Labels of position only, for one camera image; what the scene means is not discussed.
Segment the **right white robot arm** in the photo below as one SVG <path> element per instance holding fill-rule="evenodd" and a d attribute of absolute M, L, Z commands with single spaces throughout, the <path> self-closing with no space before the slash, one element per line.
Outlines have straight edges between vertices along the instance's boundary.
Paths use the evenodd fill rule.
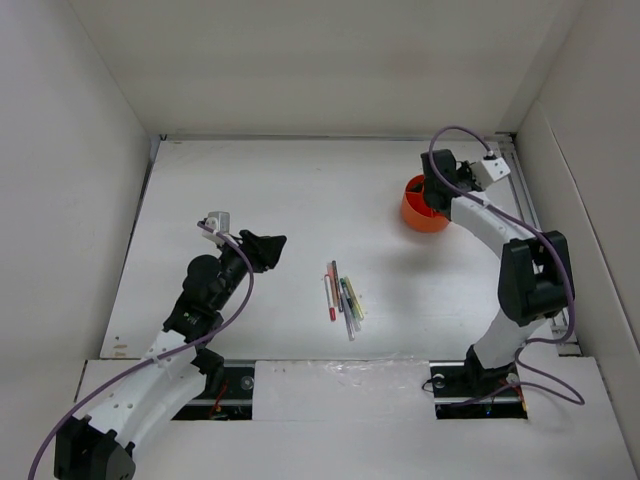
<path fill-rule="evenodd" d="M 499 310 L 485 334 L 472 344 L 455 376 L 466 402 L 501 394 L 524 347 L 548 319 L 574 306 L 568 243 L 558 231 L 539 232 L 507 214 L 486 194 L 506 179 L 505 160 L 488 151 L 476 162 L 459 162 L 448 149 L 421 156 L 423 204 L 437 216 L 480 240 L 499 259 Z"/>

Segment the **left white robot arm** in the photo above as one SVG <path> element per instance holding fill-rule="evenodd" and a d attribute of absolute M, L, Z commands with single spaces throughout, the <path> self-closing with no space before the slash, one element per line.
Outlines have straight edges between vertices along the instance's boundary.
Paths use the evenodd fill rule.
<path fill-rule="evenodd" d="M 221 311 L 243 280 L 276 267 L 287 238 L 205 231 L 220 253 L 189 263 L 182 292 L 147 353 L 97 388 L 109 394 L 102 403 L 83 416 L 68 414 L 56 428 L 55 478 L 133 478 L 144 447 L 165 425 L 189 401 L 222 387 L 224 359 L 207 347 L 233 321 Z"/>

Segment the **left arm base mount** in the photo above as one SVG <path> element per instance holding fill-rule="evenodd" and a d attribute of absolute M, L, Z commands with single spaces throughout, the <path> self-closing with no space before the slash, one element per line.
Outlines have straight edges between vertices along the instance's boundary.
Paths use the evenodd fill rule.
<path fill-rule="evenodd" d="M 251 420 L 254 386 L 254 363 L 225 364 L 221 379 L 209 382 L 207 389 L 182 407 L 173 420 Z"/>

